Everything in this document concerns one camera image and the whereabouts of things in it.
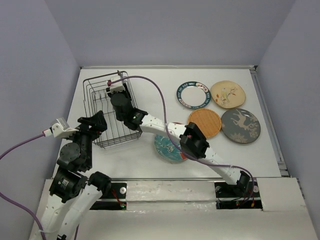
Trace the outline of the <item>black wire dish rack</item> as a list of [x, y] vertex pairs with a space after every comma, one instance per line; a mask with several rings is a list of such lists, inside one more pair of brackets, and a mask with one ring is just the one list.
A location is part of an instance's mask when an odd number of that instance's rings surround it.
[[127, 76], [128, 73], [126, 71], [118, 70], [105, 75], [90, 77], [82, 82], [83, 104], [86, 116], [92, 117], [97, 112], [103, 111], [107, 123], [107, 130], [94, 140], [94, 144], [101, 148], [105, 149], [113, 145], [137, 140], [142, 135], [141, 132], [127, 128], [123, 122], [116, 119], [116, 112], [108, 96], [107, 82]]

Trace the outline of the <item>red plate with teal flower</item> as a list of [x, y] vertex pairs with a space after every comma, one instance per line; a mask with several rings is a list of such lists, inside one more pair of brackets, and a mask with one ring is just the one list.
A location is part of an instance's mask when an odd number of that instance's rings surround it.
[[168, 137], [159, 134], [154, 135], [153, 144], [155, 151], [166, 161], [176, 164], [187, 160], [187, 157], [179, 151]]

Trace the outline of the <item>white plate with teal rim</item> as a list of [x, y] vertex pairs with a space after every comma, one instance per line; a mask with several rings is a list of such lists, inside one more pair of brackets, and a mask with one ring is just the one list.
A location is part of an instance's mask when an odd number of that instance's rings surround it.
[[177, 88], [176, 98], [184, 107], [197, 110], [206, 107], [210, 103], [211, 92], [201, 82], [188, 81]]

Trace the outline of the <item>woven bamboo tray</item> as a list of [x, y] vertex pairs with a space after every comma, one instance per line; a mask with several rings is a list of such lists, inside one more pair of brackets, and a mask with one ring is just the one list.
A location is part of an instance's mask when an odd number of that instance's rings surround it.
[[220, 116], [208, 108], [194, 110], [188, 117], [190, 122], [195, 123], [207, 139], [216, 136], [222, 128]]

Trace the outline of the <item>grey plate with deer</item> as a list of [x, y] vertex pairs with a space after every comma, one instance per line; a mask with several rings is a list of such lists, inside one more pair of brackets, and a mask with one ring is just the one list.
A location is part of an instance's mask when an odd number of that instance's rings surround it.
[[261, 125], [257, 117], [242, 108], [227, 110], [221, 116], [221, 131], [232, 142], [251, 144], [261, 134]]

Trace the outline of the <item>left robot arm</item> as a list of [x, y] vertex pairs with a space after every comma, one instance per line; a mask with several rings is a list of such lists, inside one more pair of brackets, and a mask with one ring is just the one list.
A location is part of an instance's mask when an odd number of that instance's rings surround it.
[[104, 113], [100, 110], [77, 121], [79, 126], [72, 128], [64, 118], [58, 118], [44, 131], [45, 136], [66, 139], [68, 143], [60, 149], [58, 169], [33, 240], [70, 240], [93, 204], [110, 194], [109, 176], [99, 171], [90, 177], [83, 175], [92, 168], [93, 141], [108, 128]]

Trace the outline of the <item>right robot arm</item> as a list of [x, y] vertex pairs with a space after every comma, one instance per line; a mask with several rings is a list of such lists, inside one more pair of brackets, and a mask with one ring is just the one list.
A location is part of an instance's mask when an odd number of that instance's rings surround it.
[[223, 159], [210, 147], [199, 127], [190, 122], [187, 125], [166, 123], [133, 107], [129, 94], [115, 91], [107, 94], [115, 111], [116, 119], [130, 130], [168, 137], [188, 159], [208, 166], [230, 186], [235, 196], [242, 196], [249, 189], [251, 176], [242, 167], [224, 164]]

